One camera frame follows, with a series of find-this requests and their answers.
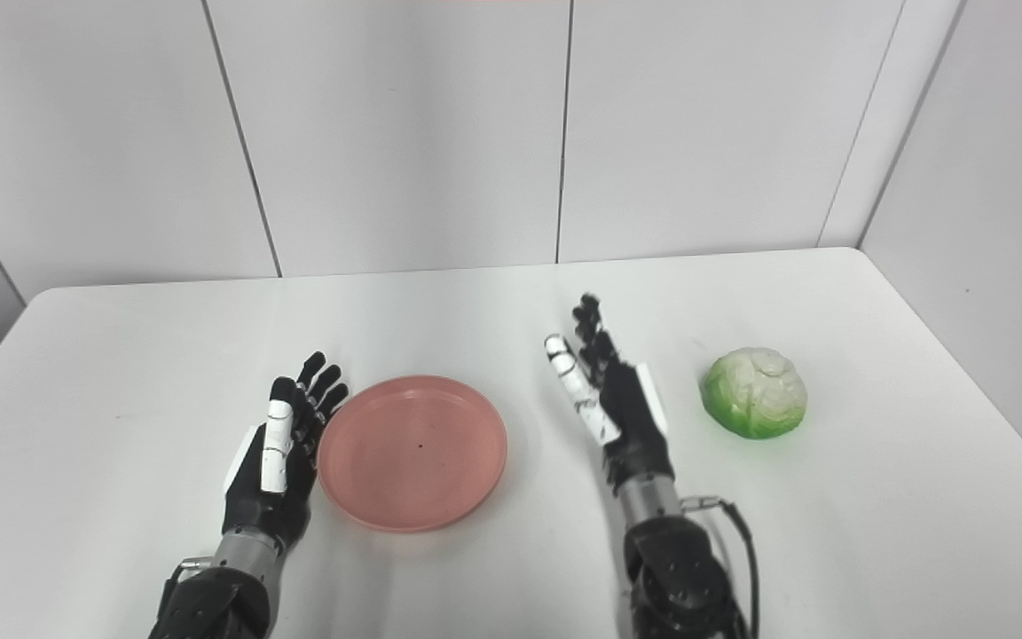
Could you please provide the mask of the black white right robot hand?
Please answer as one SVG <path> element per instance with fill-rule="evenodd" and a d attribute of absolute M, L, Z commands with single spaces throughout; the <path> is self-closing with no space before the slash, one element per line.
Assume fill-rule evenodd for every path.
<path fill-rule="evenodd" d="M 544 341 L 553 371 L 580 421 L 601 448 L 607 486 L 618 494 L 630 480 L 676 477 L 640 369 L 622 359 L 605 327 L 599 298 L 583 294 L 572 308 L 578 349 L 559 333 Z"/>

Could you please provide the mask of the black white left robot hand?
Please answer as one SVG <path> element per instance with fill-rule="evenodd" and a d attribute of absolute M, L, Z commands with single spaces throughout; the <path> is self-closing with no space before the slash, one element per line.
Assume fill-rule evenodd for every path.
<path fill-rule="evenodd" d="M 223 534 L 262 533 L 283 551 L 301 539 L 318 446 L 349 395 L 342 369 L 321 351 L 304 361 L 295 379 L 273 380 L 266 420 L 244 437 L 224 483 Z"/>

